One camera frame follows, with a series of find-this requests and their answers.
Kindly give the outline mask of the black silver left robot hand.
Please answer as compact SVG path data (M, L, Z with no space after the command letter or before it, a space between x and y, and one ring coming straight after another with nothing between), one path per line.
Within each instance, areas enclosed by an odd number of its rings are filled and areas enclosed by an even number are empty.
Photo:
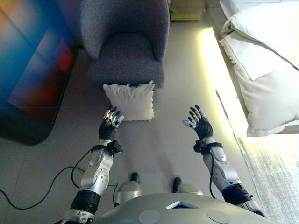
M118 110L116 106L110 106L103 117L102 123L99 127L98 135L100 140L111 140L115 138L116 131L123 121L124 115Z

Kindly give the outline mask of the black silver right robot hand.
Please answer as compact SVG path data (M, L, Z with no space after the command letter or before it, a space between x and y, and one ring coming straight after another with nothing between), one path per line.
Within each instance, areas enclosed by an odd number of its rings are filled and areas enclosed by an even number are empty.
M213 136L213 128L198 105L191 106L189 114L188 120L182 120L182 123L193 129L200 140Z

